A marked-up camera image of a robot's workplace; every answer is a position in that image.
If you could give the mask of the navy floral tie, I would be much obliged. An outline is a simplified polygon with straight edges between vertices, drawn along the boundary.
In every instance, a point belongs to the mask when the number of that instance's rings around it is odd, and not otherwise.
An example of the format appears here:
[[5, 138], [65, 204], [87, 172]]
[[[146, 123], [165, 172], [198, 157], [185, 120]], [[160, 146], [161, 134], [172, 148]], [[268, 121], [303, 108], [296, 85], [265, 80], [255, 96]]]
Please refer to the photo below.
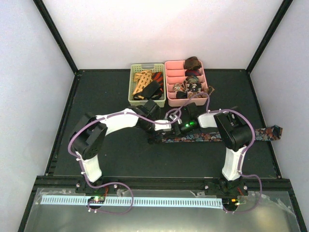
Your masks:
[[[256, 141], [277, 141], [281, 139], [283, 128], [277, 125], [255, 129]], [[168, 137], [161, 139], [163, 143], [177, 143], [177, 142], [222, 142], [219, 132], [210, 133], [196, 133], [188, 135], [179, 135], [176, 137]]]

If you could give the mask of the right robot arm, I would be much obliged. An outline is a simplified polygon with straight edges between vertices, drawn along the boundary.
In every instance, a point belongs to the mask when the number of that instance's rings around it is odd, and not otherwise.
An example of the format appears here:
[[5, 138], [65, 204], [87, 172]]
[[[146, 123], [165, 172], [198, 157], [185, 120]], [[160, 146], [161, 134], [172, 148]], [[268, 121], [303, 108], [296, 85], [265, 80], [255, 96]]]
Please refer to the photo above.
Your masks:
[[185, 119], [172, 124], [174, 136], [187, 135], [195, 129], [217, 128], [219, 138], [226, 147], [222, 177], [219, 179], [220, 191], [232, 194], [241, 183], [242, 166], [247, 150], [253, 145], [255, 133], [252, 125], [237, 107], [208, 111], [197, 115], [187, 111]]

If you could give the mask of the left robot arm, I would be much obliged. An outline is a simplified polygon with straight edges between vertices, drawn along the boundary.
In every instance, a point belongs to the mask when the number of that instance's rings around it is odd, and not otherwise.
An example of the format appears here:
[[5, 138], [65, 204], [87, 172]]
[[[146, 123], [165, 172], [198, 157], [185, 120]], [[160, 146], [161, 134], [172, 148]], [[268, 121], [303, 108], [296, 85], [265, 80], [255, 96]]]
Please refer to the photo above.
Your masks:
[[86, 113], [76, 125], [68, 145], [68, 152], [76, 157], [85, 179], [86, 186], [93, 193], [103, 189], [104, 182], [100, 178], [98, 154], [103, 141], [109, 134], [125, 129], [140, 128], [147, 133], [166, 132], [171, 130], [171, 122], [159, 119], [160, 107], [149, 100], [144, 105], [130, 106], [120, 112], [109, 115], [93, 115]]

